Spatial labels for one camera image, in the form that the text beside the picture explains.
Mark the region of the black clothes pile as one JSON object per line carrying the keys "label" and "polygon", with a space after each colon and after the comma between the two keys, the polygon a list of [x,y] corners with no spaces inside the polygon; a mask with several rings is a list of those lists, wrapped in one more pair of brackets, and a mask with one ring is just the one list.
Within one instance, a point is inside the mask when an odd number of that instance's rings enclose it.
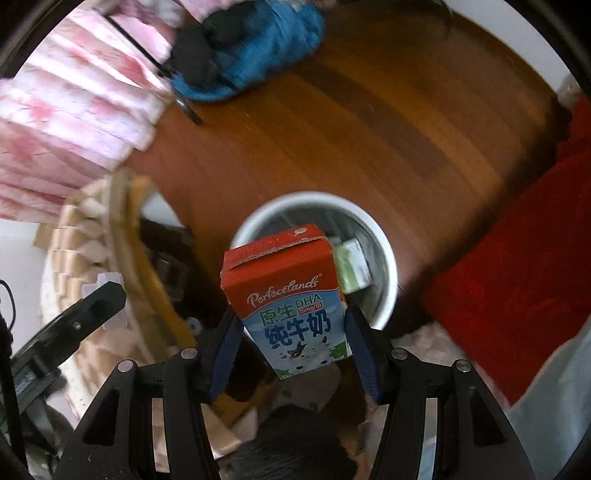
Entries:
{"label": "black clothes pile", "polygon": [[221,76],[215,55],[245,40],[246,22],[254,10],[255,1],[238,3],[180,28],[162,72],[169,78],[179,76],[190,87],[211,86]]}

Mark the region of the white round trash bin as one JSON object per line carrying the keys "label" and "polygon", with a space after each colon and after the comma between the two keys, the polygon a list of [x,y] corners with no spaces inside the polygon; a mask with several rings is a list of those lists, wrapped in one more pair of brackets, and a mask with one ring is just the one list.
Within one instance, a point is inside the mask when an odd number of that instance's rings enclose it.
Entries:
{"label": "white round trash bin", "polygon": [[377,221],[337,195],[304,191],[270,201],[239,227],[221,267],[239,314],[311,289],[337,289],[384,329],[398,296],[394,249]]}

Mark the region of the white pillow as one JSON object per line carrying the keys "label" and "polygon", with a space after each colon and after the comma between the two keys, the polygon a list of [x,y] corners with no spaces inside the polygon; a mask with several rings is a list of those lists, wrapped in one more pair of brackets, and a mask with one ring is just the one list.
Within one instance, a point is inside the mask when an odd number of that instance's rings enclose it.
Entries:
{"label": "white pillow", "polygon": [[590,324],[546,361],[507,416],[538,479],[552,479],[590,426]]}

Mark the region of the red blanket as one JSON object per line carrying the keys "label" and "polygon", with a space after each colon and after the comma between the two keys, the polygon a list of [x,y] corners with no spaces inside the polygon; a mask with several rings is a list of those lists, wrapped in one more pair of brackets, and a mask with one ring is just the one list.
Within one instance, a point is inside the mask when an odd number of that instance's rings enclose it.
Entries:
{"label": "red blanket", "polygon": [[574,107],[556,163],[485,237],[437,275],[425,311],[508,403],[590,315],[590,101]]}

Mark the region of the blue sleeping bag pile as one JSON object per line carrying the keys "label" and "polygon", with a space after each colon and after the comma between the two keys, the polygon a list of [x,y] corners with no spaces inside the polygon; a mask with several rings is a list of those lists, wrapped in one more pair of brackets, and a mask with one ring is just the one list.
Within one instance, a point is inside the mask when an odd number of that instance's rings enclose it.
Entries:
{"label": "blue sleeping bag pile", "polygon": [[224,101],[318,50],[325,38],[325,20],[315,5],[255,2],[256,10],[246,22],[245,40],[215,55],[221,76],[208,87],[190,87],[174,76],[174,90],[190,100]]}

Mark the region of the green white carton box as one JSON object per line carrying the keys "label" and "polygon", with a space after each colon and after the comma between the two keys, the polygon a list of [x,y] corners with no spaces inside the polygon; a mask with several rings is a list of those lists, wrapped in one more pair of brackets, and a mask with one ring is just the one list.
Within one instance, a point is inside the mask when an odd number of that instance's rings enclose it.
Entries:
{"label": "green white carton box", "polygon": [[358,240],[352,239],[335,245],[332,255],[342,294],[351,295],[372,285],[369,264]]}

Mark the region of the checkered bed cover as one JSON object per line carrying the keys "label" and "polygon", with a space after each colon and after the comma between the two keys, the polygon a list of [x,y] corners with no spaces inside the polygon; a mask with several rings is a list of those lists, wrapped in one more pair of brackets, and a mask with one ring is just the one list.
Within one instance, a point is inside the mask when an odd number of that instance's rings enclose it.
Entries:
{"label": "checkered bed cover", "polygon": [[68,197],[50,236],[40,290],[43,325],[100,293],[121,297],[120,306],[97,325],[82,319],[70,323],[77,337],[74,351],[59,369],[76,420],[122,361],[157,363],[200,338],[174,311],[148,260],[140,239],[144,206],[163,213],[156,226],[167,233],[178,230],[177,218],[151,180],[120,170]]}

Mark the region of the pink floral curtain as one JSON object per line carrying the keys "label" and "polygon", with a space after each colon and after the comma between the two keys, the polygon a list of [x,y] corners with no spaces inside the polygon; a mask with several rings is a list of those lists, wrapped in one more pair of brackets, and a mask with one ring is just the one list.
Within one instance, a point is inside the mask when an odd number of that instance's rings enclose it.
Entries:
{"label": "pink floral curtain", "polygon": [[172,101],[157,66],[188,19],[228,1],[83,1],[1,81],[1,216],[56,222],[64,200],[144,151]]}

